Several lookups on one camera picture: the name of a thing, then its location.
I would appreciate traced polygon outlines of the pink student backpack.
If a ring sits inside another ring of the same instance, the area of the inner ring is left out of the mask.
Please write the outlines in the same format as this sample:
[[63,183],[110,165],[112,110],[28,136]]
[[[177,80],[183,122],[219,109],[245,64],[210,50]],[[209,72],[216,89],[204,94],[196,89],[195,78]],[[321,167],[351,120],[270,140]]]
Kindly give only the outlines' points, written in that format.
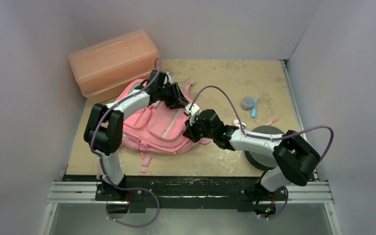
[[163,101],[136,111],[124,121],[121,145],[140,153],[140,172],[145,173],[149,162],[156,155],[184,154],[199,144],[209,144],[211,139],[192,142],[183,136],[185,109],[169,109]]

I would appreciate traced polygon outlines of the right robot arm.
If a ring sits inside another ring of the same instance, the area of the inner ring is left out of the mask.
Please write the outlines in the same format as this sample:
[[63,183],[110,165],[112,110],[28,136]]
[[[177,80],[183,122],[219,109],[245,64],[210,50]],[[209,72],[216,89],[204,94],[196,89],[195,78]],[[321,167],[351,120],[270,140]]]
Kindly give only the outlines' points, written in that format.
[[289,184],[306,186],[320,155],[297,132],[269,135],[242,131],[239,127],[225,125],[212,109],[194,111],[186,109],[185,137],[193,142],[210,139],[221,149],[248,151],[274,159],[277,166],[264,172],[255,186],[256,195],[267,199],[278,188]]

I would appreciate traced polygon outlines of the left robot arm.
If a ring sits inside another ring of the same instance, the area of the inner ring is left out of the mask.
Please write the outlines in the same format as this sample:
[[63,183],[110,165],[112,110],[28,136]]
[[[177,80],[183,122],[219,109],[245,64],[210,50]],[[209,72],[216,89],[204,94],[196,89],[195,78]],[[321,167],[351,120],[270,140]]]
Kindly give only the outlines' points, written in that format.
[[117,156],[122,144],[124,122],[155,103],[163,103],[167,111],[178,111],[184,109],[189,101],[178,83],[172,82],[167,73],[153,70],[148,79],[131,86],[122,98],[107,105],[97,103],[91,109],[84,141],[97,155],[102,181],[109,184],[107,193],[114,200],[121,200],[130,191]]

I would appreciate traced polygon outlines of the pink white stapler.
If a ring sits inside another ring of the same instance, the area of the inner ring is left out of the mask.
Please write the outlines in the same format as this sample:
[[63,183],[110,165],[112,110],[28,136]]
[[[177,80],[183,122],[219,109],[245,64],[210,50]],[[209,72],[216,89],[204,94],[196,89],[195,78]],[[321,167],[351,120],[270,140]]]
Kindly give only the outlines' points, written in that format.
[[241,121],[239,121],[238,119],[234,119],[234,120],[233,120],[233,124],[234,124],[234,126],[237,126],[237,127],[243,127],[243,128],[246,128],[246,124],[243,123],[243,122],[241,122]]

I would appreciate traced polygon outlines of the light blue highlighter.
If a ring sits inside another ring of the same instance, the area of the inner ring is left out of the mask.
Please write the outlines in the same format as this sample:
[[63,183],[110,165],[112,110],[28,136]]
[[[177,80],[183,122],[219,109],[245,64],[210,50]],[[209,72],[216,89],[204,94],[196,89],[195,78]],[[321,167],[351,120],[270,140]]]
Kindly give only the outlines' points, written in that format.
[[251,118],[257,117],[257,99],[253,99],[253,105],[251,108]]

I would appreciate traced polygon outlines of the dark grey tape roll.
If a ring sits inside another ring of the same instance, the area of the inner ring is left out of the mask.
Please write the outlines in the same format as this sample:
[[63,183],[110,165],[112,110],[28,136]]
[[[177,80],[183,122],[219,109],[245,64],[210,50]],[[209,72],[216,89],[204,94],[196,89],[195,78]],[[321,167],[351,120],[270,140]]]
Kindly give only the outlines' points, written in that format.
[[[259,126],[252,130],[252,132],[258,132],[263,134],[281,134],[284,135],[284,132],[280,130],[277,127],[273,126]],[[248,162],[255,168],[262,170],[262,171],[268,171],[276,168],[278,164],[276,163],[276,160],[271,157],[267,157],[265,155],[244,151],[245,157],[248,160]]]

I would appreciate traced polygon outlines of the orange translucent plastic box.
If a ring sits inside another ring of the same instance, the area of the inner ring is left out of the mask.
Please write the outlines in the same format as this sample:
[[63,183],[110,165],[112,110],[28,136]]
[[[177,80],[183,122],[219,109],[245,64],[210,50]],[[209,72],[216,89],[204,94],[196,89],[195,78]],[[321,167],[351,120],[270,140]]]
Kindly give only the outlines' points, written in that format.
[[101,103],[148,77],[159,56],[147,32],[138,30],[73,52],[68,60],[82,95]]

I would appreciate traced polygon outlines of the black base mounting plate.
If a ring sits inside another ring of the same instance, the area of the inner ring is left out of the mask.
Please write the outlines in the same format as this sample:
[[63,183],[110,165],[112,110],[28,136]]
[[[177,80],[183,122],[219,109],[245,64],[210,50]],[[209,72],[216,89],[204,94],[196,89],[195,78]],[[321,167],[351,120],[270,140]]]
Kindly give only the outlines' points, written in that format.
[[126,176],[120,191],[93,175],[64,175],[62,182],[95,184],[94,202],[106,203],[108,213],[145,213],[147,209],[216,209],[273,215],[276,200],[288,199],[284,187],[267,192],[258,177]]

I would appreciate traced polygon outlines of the red pink pen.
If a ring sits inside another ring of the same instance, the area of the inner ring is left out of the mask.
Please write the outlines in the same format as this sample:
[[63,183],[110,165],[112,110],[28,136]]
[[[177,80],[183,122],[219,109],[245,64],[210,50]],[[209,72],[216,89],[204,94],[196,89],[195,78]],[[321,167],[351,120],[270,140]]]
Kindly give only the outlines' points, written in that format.
[[274,124],[275,122],[277,122],[278,120],[279,120],[278,118],[273,119],[273,120],[271,120],[270,122],[268,122],[268,123],[266,124],[266,126],[270,126],[270,125]]

